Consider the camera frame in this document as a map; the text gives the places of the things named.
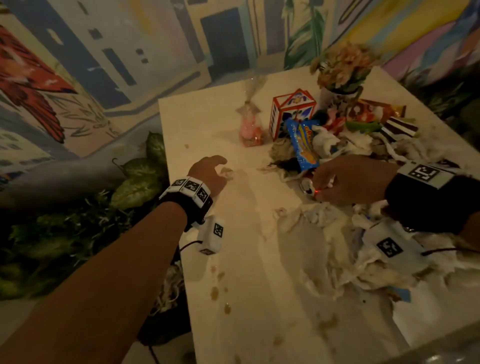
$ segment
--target vase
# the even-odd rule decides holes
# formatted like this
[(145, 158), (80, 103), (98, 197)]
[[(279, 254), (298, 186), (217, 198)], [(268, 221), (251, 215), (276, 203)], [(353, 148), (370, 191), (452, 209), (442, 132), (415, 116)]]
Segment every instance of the vase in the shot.
[(356, 91), (348, 94), (322, 88), (320, 90), (319, 107), (320, 109), (337, 109), (338, 117), (347, 116), (348, 111), (356, 104), (362, 91), (362, 86), (357, 88)]

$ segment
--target white table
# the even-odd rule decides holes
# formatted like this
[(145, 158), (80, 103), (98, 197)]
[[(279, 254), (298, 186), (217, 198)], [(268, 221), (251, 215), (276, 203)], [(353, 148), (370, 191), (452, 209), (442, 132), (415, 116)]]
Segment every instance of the white table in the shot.
[[(267, 77), (253, 98), (262, 110), (259, 119), (265, 130), (272, 98), (299, 87), (318, 100), (316, 78), (306, 67)], [(480, 166), (473, 148), (380, 68), (368, 77), (362, 97), (407, 105), (407, 117), (417, 118), (429, 137), (442, 139), (453, 160), (468, 158), (470, 169)], [(299, 284), (301, 256), (296, 242), (278, 241), (273, 210), (293, 209), (305, 200), (275, 173), (258, 171), (270, 161), (270, 144), (240, 144), (235, 109), (244, 98), (244, 83), (235, 82), (159, 100), (171, 180), (185, 175), (201, 157), (215, 154), (225, 156), (234, 170), (234, 180), (213, 207), (226, 221), (221, 252), (207, 257), (193, 247), (181, 255), (197, 362), (378, 363), (398, 355), (405, 343), (378, 296), (348, 290), (333, 302), (312, 296)], [(480, 176), (480, 169), (472, 172)], [(193, 231), (184, 234), (180, 246), (195, 237)], [(220, 272), (225, 273), (221, 281)], [(213, 287), (219, 290), (216, 301), (211, 299)], [(229, 315), (224, 312), (226, 303), (231, 306)], [(334, 316), (338, 323), (322, 329), (321, 322)], [(444, 332), (477, 319), (478, 313), (464, 322), (457, 319), (445, 324)]]

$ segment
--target hand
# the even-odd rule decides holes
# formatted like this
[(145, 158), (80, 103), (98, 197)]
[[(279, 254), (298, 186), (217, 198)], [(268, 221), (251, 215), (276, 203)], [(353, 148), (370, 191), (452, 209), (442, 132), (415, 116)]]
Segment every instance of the hand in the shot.
[(227, 184), (227, 179), (220, 177), (216, 173), (215, 167), (226, 163), (227, 160), (222, 156), (204, 157), (190, 168), (188, 175), (205, 183), (210, 189), (210, 196), (215, 197)]
[[(320, 189), (318, 201), (341, 204), (370, 204), (385, 199), (385, 189), (399, 166), (363, 156), (339, 156), (317, 168), (313, 186)], [(328, 188), (335, 178), (333, 187)]]

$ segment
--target black wire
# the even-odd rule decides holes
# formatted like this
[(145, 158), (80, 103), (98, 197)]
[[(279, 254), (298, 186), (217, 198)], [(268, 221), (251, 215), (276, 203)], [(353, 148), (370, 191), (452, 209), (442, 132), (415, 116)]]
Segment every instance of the black wire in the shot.
[(180, 248), (180, 251), (182, 251), (183, 249), (185, 249), (187, 246), (190, 246), (190, 245), (195, 244), (195, 243), (201, 244), (201, 243), (203, 243), (203, 242), (202, 242), (201, 240), (195, 240), (194, 242), (188, 243), (187, 245), (181, 247), (181, 248)]
[(152, 355), (152, 358), (153, 358), (155, 364), (160, 364), (160, 362), (158, 361), (158, 358), (156, 357), (155, 352), (153, 351), (153, 348), (152, 348), (151, 345), (148, 346), (148, 351), (150, 351), (150, 354)]
[(421, 253), (423, 256), (427, 256), (433, 253), (438, 253), (438, 252), (449, 252), (452, 250), (456, 250), (459, 252), (469, 252), (469, 253), (478, 253), (480, 252), (478, 250), (473, 250), (473, 249), (468, 249), (468, 248), (441, 248), (441, 249), (433, 249), (433, 250), (427, 250), (426, 252)]

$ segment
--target wall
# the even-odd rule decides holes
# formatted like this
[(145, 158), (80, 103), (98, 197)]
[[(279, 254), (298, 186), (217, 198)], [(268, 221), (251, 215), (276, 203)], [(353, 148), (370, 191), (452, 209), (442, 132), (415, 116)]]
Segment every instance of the wall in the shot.
[(332, 43), (372, 45), (407, 87), (480, 60), (480, 0), (3, 3), (0, 186), (137, 153), (135, 135), (161, 130), (159, 97), (307, 65)]

